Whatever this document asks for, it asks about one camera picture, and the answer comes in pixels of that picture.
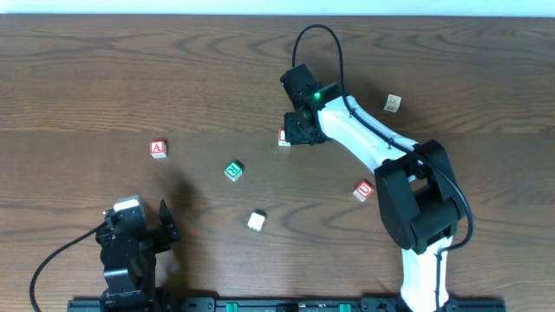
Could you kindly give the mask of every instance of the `wooden table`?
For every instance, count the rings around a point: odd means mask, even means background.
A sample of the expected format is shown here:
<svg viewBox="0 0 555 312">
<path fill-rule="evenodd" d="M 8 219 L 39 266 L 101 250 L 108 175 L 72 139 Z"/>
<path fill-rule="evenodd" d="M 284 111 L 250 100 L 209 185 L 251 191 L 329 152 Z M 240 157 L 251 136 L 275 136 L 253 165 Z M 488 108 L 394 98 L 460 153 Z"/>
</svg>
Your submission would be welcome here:
<svg viewBox="0 0 555 312">
<path fill-rule="evenodd" d="M 292 110 L 279 77 L 310 23 L 337 32 L 347 89 L 372 115 L 447 149 L 476 223 L 449 254 L 451 294 L 553 309 L 552 19 L 0 16 L 0 310 L 29 311 L 39 263 L 132 194 L 152 211 L 165 198 L 179 224 L 157 268 L 177 295 L 398 292 L 401 252 L 377 197 L 351 194 L 370 172 L 336 142 L 277 144 Z M 338 81 L 327 33 L 308 33 L 297 60 Z M 402 97 L 396 114 L 382 111 L 387 94 Z M 156 139 L 167 159 L 148 154 Z M 261 233 L 246 228 L 254 209 L 268 214 Z M 44 311 L 105 289 L 99 253 L 90 238 L 47 266 Z"/>
</svg>

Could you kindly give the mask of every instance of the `cable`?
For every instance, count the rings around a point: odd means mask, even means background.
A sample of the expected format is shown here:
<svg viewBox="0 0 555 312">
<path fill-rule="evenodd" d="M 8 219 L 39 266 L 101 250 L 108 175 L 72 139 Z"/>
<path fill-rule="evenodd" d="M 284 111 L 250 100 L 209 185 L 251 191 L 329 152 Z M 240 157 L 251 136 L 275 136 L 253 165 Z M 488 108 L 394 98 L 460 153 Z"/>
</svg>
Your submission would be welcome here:
<svg viewBox="0 0 555 312">
<path fill-rule="evenodd" d="M 42 261 L 41 265 L 39 265 L 38 268 L 36 269 L 35 274 L 33 275 L 33 278 L 31 279 L 31 284 L 29 286 L 29 298 L 31 300 L 31 305 L 33 306 L 33 309 L 35 310 L 35 312 L 41 312 L 41 309 L 38 307 L 38 303 L 36 303 L 36 297 L 35 297 L 36 279 L 38 278 L 38 275 L 41 274 L 41 271 L 42 271 L 42 269 L 44 269 L 46 264 L 48 264 L 50 262 L 50 260 L 52 260 L 54 257 L 56 257 L 60 252 L 66 250 L 67 248 L 73 246 L 74 244 L 77 244 L 77 243 L 81 242 L 83 239 L 93 235 L 94 233 L 96 233 L 99 229 L 101 229 L 105 225 L 106 225 L 106 222 L 103 222 L 102 224 L 95 227 L 93 230 L 85 233 L 85 235 L 83 235 L 81 237 L 78 237 L 78 238 L 74 239 L 73 241 L 71 241 L 71 242 L 63 245 L 62 247 L 58 248 L 57 250 L 52 252 L 52 254 L 50 256 L 48 256 L 46 259 L 44 259 L 44 261 Z"/>
<path fill-rule="evenodd" d="M 329 28 L 326 25 L 322 25 L 322 24 L 312 24 L 312 25 L 306 27 L 305 29 L 303 29 L 303 31 L 301 31 L 301 33 L 298 35 L 297 40 L 295 41 L 295 46 L 293 47 L 293 56 L 292 56 L 292 62 L 291 62 L 292 66 L 295 67 L 295 55 L 297 54 L 297 46 L 298 46 L 299 41 L 301 40 L 301 37 L 303 36 L 303 34 L 307 30 L 314 29 L 314 28 L 321 28 L 321 29 L 327 30 L 336 42 L 337 53 L 339 54 L 339 85 L 341 87 L 341 96 L 343 97 L 343 103 L 345 104 L 345 107 L 349 111 L 350 115 L 352 117 L 355 117 L 356 120 L 358 120 L 361 124 L 363 124 L 371 132 L 373 132 L 375 135 L 377 135 L 380 139 L 386 141 L 388 144 L 397 148 L 398 150 L 400 150 L 402 152 L 405 152 L 409 157 L 420 161 L 424 166 L 428 166 L 428 167 L 432 168 L 432 170 L 434 170 L 435 173 L 438 173 L 442 178 L 444 178 L 449 183 L 449 185 L 451 187 L 453 187 L 454 191 L 457 193 L 457 196 L 460 197 L 462 205 L 463 205 L 463 207 L 465 209 L 465 212 L 467 214 L 467 222 L 468 222 L 467 234 L 457 244 L 451 245 L 451 246 L 448 246 L 448 247 L 439 248 L 437 253 L 435 254 L 435 256 L 437 258 L 437 272 L 436 272 L 436 286 L 435 286 L 435 307 L 439 311 L 440 310 L 440 273 L 441 273 L 441 260 L 442 260 L 441 253 L 443 253 L 444 251 L 457 250 L 457 249 L 465 246 L 466 244 L 468 244 L 468 242 L 472 238 L 473 231 L 474 231 L 474 220 L 473 220 L 472 210 L 470 209 L 470 205 L 468 204 L 467 198 L 462 193 L 460 188 L 436 164 L 432 163 L 431 161 L 422 157 L 421 155 L 409 150 L 405 146 L 402 146 L 399 143 L 395 142 L 395 140 L 393 138 L 390 138 L 387 134 L 382 133 L 381 131 L 376 129 L 374 126 L 372 126 L 368 122 L 366 122 L 366 120 L 361 118 L 356 113 L 356 110 L 349 105 L 349 102 L 347 101 L 347 96 L 345 95 L 345 80 L 344 80 L 344 74 L 343 74 L 343 52 L 341 51 L 341 44 L 339 43 L 339 39 L 337 39 L 336 34 L 333 32 L 333 30 L 331 30 L 331 28 Z"/>
</svg>

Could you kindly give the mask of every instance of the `white robotic arm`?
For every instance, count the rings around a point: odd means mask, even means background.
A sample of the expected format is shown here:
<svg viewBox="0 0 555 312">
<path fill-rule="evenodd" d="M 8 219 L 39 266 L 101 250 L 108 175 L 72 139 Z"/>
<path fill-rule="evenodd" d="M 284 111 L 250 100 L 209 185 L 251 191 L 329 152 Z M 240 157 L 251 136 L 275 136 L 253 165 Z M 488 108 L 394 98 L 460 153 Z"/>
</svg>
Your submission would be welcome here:
<svg viewBox="0 0 555 312">
<path fill-rule="evenodd" d="M 416 141 L 402 137 L 385 127 L 380 121 L 366 113 L 358 106 L 352 96 L 348 96 L 350 107 L 356 110 L 359 117 L 378 129 L 395 142 L 413 150 Z M 347 147 L 368 169 L 374 170 L 382 165 L 386 159 L 399 159 L 405 153 L 391 147 L 383 139 L 379 138 L 361 122 L 353 118 L 343 103 L 343 98 L 338 97 L 325 104 L 318 113 L 318 120 L 322 132 L 329 138 L 338 141 Z M 404 272 L 401 296 L 405 303 L 414 312 L 435 311 L 435 287 L 436 287 L 436 256 L 439 248 L 451 244 L 453 237 L 444 237 L 428 246 L 427 250 L 418 255 L 413 250 L 402 249 L 402 266 Z M 449 295 L 445 289 L 446 261 L 441 263 L 440 305 L 442 306 Z"/>
</svg>

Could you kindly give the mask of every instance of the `green and white block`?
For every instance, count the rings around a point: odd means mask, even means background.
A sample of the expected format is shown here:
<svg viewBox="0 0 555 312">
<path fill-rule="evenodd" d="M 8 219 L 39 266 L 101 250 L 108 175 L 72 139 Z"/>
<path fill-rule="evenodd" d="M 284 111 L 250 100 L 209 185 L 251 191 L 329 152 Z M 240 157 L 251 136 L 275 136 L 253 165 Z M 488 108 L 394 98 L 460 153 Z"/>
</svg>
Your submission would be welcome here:
<svg viewBox="0 0 555 312">
<path fill-rule="evenodd" d="M 237 179 L 239 179 L 239 177 L 242 174 L 243 174 L 243 168 L 241 168 L 241 166 L 238 163 L 236 163 L 235 161 L 232 161 L 225 168 L 225 175 L 229 179 L 231 179 L 233 182 L 237 181 Z"/>
</svg>

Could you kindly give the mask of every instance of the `robotic arm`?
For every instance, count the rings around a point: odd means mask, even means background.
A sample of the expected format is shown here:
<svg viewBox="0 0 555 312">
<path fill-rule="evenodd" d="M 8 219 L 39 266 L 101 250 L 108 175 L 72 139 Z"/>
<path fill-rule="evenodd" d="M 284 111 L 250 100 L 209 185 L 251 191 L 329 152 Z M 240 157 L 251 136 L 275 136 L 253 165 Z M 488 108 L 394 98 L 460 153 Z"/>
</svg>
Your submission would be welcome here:
<svg viewBox="0 0 555 312">
<path fill-rule="evenodd" d="M 441 163 L 454 181 L 445 150 L 435 141 L 420 146 L 391 131 L 359 107 L 352 96 L 347 97 L 352 108 L 349 111 L 339 86 L 334 83 L 322 88 L 304 64 L 287 71 L 280 80 L 295 108 L 284 117 L 286 140 L 292 145 L 337 140 L 375 174 L 382 221 L 402 248 L 402 299 L 414 312 L 434 311 L 436 278 L 440 274 L 439 304 L 443 306 L 449 298 L 446 262 L 438 270 L 436 254 L 451 244 L 464 210 L 453 192 L 442 185 L 446 182 L 440 176 L 392 147 L 352 114 L 408 150 Z M 427 179 L 428 184 L 413 192 L 409 183 L 415 179 Z"/>
</svg>

